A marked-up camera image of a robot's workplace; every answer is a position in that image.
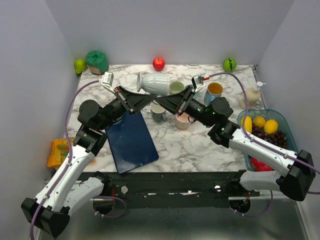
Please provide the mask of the green wrapped cylinder package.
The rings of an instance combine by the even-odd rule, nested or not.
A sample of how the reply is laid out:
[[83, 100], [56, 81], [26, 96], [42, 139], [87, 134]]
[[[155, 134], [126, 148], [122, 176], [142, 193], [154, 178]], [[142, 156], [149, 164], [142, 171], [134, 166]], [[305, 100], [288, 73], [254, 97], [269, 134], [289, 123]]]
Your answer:
[[104, 52], [93, 50], [85, 56], [85, 62], [94, 75], [103, 75], [109, 69], [109, 62]]

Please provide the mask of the green striped ball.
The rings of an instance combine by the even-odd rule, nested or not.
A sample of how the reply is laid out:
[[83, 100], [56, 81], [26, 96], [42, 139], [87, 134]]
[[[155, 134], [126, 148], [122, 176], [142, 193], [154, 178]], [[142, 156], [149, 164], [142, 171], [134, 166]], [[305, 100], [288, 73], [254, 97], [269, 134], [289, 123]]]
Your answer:
[[228, 57], [223, 62], [223, 69], [225, 72], [233, 72], [237, 67], [237, 62], [234, 58]]

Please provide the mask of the yellow mango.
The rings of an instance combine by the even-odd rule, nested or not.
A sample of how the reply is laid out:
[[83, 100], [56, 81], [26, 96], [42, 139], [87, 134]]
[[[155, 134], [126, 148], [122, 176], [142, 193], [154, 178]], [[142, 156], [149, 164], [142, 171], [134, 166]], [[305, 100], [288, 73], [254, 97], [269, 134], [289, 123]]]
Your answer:
[[245, 119], [244, 117], [242, 117], [240, 120], [240, 126], [244, 128], [248, 133], [252, 133], [252, 129], [253, 129], [252, 118], [250, 116], [247, 116]]

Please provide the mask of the yellow-green pear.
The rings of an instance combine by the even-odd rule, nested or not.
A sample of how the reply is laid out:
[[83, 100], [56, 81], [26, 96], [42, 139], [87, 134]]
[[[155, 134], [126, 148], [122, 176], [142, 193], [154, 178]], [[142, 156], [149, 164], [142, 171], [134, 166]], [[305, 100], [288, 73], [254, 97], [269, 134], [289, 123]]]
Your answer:
[[74, 61], [74, 69], [77, 75], [81, 74], [87, 68], [87, 63], [84, 59], [78, 58]]

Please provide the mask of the yellow lemon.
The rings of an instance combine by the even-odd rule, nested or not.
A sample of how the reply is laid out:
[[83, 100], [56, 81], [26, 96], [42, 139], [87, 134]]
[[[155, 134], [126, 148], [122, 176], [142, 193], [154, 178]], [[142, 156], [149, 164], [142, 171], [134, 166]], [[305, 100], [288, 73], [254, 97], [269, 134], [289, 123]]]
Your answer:
[[279, 124], [276, 120], [269, 119], [265, 122], [263, 126], [263, 131], [268, 135], [274, 134], [278, 130], [278, 127], [279, 127]]

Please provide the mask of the pale green mug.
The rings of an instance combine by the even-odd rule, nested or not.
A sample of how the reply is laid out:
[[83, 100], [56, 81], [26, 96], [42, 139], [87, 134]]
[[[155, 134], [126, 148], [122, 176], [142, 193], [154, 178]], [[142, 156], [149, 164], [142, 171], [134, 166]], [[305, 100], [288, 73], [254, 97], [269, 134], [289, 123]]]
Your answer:
[[169, 95], [177, 94], [185, 89], [185, 86], [180, 81], [173, 81], [169, 85]]

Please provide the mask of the grey upside-down mug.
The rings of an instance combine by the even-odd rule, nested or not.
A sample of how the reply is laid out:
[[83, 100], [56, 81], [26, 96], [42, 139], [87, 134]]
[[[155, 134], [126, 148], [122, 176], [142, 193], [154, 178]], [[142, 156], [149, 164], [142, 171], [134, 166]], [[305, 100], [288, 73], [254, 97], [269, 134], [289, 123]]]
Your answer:
[[156, 96], [167, 96], [170, 89], [170, 75], [168, 73], [139, 72], [137, 75], [136, 90], [144, 90], [146, 93]]

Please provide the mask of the red dragon fruit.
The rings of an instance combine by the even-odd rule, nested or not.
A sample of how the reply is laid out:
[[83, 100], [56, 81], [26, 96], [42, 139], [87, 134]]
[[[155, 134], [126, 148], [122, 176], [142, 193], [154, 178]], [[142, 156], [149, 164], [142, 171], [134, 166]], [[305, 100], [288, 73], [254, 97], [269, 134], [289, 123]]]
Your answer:
[[254, 157], [251, 157], [249, 159], [250, 161], [250, 164], [251, 164], [251, 167], [252, 169], [255, 171], [255, 172], [270, 172], [270, 171], [273, 171], [273, 169], [266, 165], [265, 163], [257, 160], [256, 158]]

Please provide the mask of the orange snack bag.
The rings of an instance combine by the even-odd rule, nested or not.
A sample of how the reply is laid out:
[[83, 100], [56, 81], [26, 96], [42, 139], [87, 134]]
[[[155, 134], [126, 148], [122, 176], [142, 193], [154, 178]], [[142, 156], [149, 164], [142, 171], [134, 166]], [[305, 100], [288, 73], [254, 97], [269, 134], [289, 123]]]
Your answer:
[[66, 138], [55, 139], [51, 142], [51, 149], [49, 158], [47, 161], [47, 167], [49, 168], [59, 168], [65, 161], [68, 153], [69, 146]]

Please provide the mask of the pink cup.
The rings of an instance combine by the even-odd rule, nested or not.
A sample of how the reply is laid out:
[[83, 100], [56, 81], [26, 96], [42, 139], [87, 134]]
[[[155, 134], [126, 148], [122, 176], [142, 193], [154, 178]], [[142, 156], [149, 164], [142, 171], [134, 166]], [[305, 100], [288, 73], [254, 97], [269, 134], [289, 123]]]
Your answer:
[[188, 119], [189, 115], [187, 113], [183, 113], [181, 115], [176, 114], [175, 115], [175, 125], [180, 130], [187, 130], [191, 122]]

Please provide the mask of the dark teal upside-down mug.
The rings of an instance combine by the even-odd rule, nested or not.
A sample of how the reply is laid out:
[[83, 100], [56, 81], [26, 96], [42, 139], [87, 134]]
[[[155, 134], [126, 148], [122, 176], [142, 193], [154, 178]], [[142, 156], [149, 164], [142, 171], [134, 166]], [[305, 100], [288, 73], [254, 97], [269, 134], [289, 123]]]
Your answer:
[[155, 122], [166, 122], [168, 120], [166, 109], [159, 104], [150, 104], [151, 117]]

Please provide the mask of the teal mug with bird picture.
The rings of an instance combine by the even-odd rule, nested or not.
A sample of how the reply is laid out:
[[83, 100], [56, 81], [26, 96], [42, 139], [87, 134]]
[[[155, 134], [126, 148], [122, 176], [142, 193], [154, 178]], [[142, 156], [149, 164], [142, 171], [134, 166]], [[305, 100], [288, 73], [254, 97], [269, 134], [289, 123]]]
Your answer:
[[194, 96], [193, 96], [194, 99], [197, 99], [199, 97], [200, 92], [199, 91], [195, 91], [195, 88], [194, 88], [194, 86], [192, 84], [188, 84], [184, 88], [185, 89], [187, 89], [187, 88], [191, 88], [192, 89], [192, 92], [194, 93]]

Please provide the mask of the cream lotion pump bottle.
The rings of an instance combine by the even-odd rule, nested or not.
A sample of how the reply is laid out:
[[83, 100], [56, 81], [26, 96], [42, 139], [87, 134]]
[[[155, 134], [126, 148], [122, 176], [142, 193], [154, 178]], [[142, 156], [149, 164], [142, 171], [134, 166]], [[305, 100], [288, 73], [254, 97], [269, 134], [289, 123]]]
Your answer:
[[248, 109], [252, 109], [255, 107], [258, 100], [261, 98], [261, 88], [266, 83], [263, 83], [261, 81], [257, 81], [254, 87], [248, 88], [246, 93], [246, 99], [248, 103]]

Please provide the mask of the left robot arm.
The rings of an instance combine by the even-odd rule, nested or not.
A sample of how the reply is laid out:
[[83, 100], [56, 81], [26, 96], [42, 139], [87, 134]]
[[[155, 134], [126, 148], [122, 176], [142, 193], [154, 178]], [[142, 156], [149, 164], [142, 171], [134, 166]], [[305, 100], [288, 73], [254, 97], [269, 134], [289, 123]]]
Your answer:
[[122, 86], [113, 91], [115, 99], [104, 107], [96, 101], [85, 100], [79, 107], [81, 127], [73, 142], [68, 142], [69, 153], [48, 184], [35, 198], [26, 198], [21, 209], [30, 222], [29, 235], [34, 239], [34, 228], [57, 238], [67, 227], [71, 215], [91, 198], [107, 197], [111, 185], [103, 174], [90, 177], [78, 189], [72, 190], [86, 166], [97, 156], [108, 135], [103, 131], [113, 125], [124, 113], [138, 113], [155, 100], [153, 94], [139, 94]]

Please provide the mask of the blue mug with gold pattern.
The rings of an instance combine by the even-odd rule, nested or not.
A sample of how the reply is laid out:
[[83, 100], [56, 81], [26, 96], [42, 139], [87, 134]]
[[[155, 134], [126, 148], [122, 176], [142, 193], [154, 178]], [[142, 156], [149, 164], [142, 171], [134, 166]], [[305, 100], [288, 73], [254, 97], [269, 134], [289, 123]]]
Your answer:
[[208, 105], [215, 98], [220, 97], [223, 92], [223, 86], [217, 82], [212, 82], [207, 86], [205, 95], [204, 95], [204, 103]]

